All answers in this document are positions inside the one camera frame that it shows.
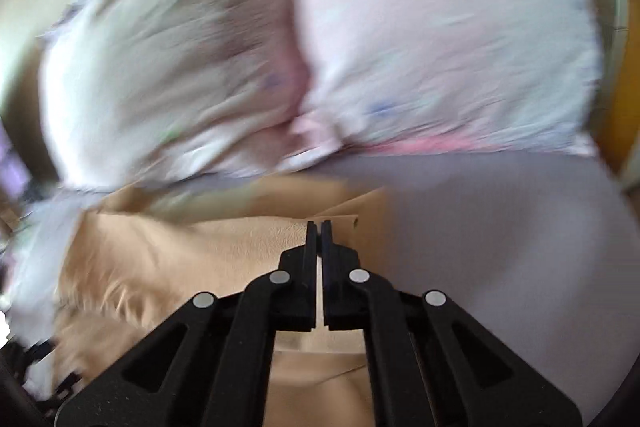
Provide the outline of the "wooden headboard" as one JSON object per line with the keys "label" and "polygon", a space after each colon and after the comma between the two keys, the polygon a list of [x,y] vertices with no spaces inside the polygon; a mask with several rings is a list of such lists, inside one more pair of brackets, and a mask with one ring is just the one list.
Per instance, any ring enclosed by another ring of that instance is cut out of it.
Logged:
{"label": "wooden headboard", "polygon": [[639,0],[594,0],[604,76],[590,129],[600,155],[626,188],[639,183]]}

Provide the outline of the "tan small garment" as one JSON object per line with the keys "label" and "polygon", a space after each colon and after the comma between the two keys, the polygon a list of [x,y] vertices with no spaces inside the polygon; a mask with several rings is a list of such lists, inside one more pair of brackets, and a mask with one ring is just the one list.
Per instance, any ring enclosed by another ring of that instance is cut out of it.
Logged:
{"label": "tan small garment", "polygon": [[[230,190],[128,187],[85,211],[58,277],[55,383],[93,381],[190,297],[229,296],[330,220],[334,242],[381,271],[388,197],[328,178],[272,176]],[[266,405],[269,426],[370,426],[373,405],[358,332],[282,333]]]}

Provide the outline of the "pink floral pillow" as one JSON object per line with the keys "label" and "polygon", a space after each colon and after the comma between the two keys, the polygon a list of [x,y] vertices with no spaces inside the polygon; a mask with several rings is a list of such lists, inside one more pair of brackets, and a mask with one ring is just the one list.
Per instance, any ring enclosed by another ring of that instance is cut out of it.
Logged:
{"label": "pink floral pillow", "polygon": [[303,114],[392,154],[588,155],[603,52],[591,0],[295,0]]}

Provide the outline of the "white tree-print pillow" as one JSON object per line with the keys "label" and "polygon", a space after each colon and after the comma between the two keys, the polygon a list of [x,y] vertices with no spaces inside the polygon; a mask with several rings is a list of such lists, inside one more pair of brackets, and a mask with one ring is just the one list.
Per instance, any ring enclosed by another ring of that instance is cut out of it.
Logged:
{"label": "white tree-print pillow", "polygon": [[307,86],[291,0],[79,0],[40,63],[43,138],[81,190],[281,168]]}

